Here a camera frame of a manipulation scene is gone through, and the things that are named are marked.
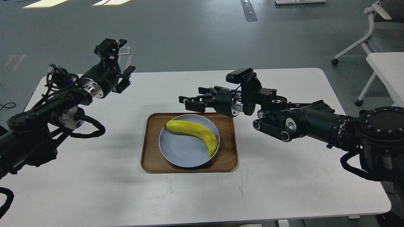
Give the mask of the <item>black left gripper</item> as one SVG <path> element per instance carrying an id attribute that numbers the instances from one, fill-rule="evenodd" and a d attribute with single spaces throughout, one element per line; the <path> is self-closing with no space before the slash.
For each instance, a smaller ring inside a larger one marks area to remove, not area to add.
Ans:
<path id="1" fill-rule="evenodd" d="M 120 73 L 120 66 L 117 63 L 119 51 L 126 43 L 127 40 L 124 39 L 106 38 L 95 46 L 94 53 L 100 58 L 100 63 L 84 73 L 79 80 L 79 86 L 89 92 L 92 97 L 103 99 L 111 91 L 121 94 L 130 86 L 130 77 L 136 67 L 128 66 Z"/>

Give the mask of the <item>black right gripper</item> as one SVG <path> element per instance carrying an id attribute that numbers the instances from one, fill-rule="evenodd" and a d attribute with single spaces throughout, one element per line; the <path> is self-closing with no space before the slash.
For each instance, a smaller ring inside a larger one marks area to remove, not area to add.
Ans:
<path id="1" fill-rule="evenodd" d="M 243 112 L 241 92 L 237 89 L 233 90 L 221 86 L 199 87 L 198 93 L 205 96 L 179 96 L 179 102 L 185 105 L 186 110 L 199 113 L 204 113 L 206 107 L 213 108 L 216 113 L 228 117 L 236 117 Z"/>

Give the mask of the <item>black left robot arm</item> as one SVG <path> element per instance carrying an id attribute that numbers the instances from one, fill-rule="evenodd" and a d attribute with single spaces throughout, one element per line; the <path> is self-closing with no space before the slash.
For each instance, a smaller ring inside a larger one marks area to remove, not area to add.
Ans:
<path id="1" fill-rule="evenodd" d="M 90 105 L 110 92 L 121 93 L 130 85 L 135 66 L 121 71 L 118 59 L 127 40 L 105 39 L 95 46 L 100 58 L 81 77 L 54 64 L 46 76 L 46 93 L 32 109 L 9 118 L 9 131 L 1 136 L 1 177 L 17 174 L 26 164 L 39 167 L 56 159 L 57 148 L 68 138 L 94 138 L 105 126 L 85 114 Z"/>

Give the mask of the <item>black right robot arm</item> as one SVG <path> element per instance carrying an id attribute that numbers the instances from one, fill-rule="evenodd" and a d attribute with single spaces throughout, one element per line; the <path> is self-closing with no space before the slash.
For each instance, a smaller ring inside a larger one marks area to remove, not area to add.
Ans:
<path id="1" fill-rule="evenodd" d="M 228 73 L 226 81 L 239 87 L 199 87 L 199 96 L 179 96 L 179 102 L 193 112 L 213 108 L 229 117 L 252 115 L 260 105 L 252 123 L 255 130 L 284 142 L 308 136 L 325 142 L 328 148 L 344 150 L 346 154 L 340 158 L 343 169 L 367 180 L 393 182 L 395 195 L 403 201 L 402 107 L 362 110 L 358 117 L 337 115 L 323 100 L 292 103 L 278 96 L 277 90 L 262 87 L 251 68 Z"/>

